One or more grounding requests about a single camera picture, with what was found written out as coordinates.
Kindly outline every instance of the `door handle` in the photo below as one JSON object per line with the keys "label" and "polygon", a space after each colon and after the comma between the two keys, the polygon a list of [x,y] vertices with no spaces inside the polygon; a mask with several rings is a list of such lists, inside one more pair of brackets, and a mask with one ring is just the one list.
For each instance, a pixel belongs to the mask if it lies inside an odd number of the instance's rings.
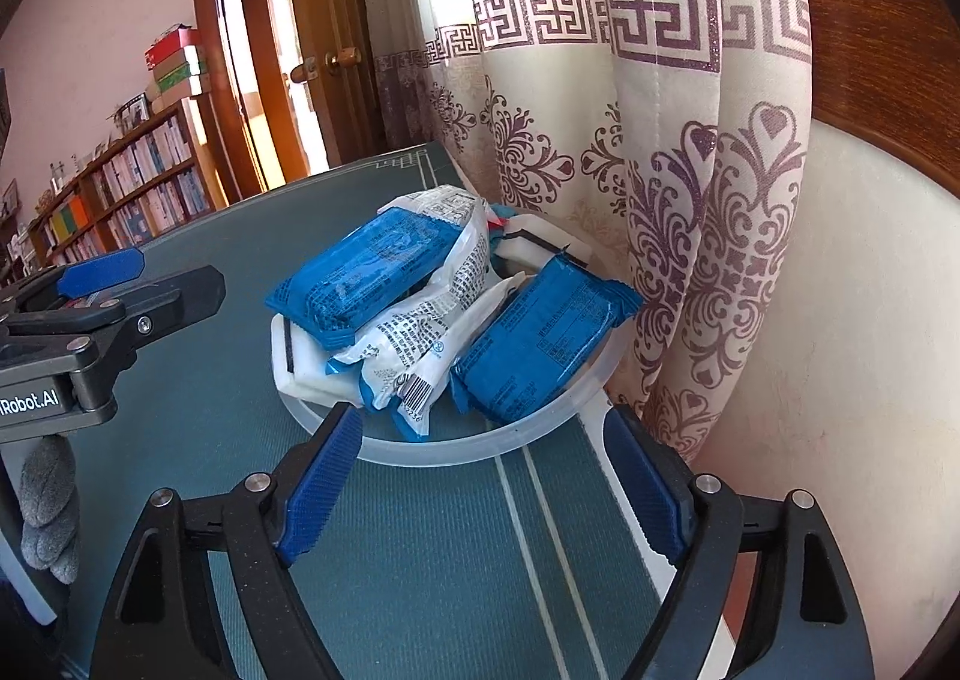
{"label": "door handle", "polygon": [[363,62],[363,55],[355,46],[347,46],[337,53],[327,52],[323,58],[323,64],[326,65],[326,72],[332,76],[339,74],[343,68],[352,68]]}
{"label": "door handle", "polygon": [[290,71],[290,80],[294,84],[306,84],[310,79],[320,75],[317,70],[317,58],[306,58],[301,64]]}

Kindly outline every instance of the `white sponge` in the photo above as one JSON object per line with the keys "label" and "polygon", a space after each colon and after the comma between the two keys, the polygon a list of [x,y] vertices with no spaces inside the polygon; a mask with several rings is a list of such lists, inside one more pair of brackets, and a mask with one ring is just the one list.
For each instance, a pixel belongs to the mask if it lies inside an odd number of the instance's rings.
{"label": "white sponge", "polygon": [[336,402],[363,406],[359,370],[327,373],[329,354],[299,325],[275,315],[270,322],[270,341],[274,383],[281,393],[320,406]]}
{"label": "white sponge", "polygon": [[566,250],[574,262],[587,267],[592,248],[536,214],[517,214],[503,226],[503,239],[493,253],[506,261],[507,272],[539,272],[555,254]]}

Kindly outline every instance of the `gray glove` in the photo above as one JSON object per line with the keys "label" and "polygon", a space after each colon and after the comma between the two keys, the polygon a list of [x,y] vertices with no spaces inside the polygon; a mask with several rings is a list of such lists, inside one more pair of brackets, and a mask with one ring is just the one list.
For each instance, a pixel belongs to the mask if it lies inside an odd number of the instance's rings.
{"label": "gray glove", "polygon": [[65,585],[77,579],[80,562],[76,470],[69,441],[44,436],[24,462],[18,493],[24,520],[23,560],[33,568],[49,568]]}

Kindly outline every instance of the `doorway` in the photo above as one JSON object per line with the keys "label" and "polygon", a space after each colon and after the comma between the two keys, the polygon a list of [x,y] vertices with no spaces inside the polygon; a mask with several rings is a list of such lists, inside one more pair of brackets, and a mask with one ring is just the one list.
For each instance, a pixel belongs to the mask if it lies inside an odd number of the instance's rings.
{"label": "doorway", "polygon": [[242,197],[385,149],[364,0],[194,0]]}

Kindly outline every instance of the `stack of boxes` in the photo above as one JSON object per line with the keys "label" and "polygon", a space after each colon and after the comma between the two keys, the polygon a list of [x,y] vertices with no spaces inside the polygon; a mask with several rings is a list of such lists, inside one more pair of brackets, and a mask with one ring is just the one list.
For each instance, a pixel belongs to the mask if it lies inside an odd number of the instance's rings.
{"label": "stack of boxes", "polygon": [[183,98],[210,89],[200,33],[179,25],[166,32],[144,53],[154,80],[147,87],[150,111],[158,114]]}

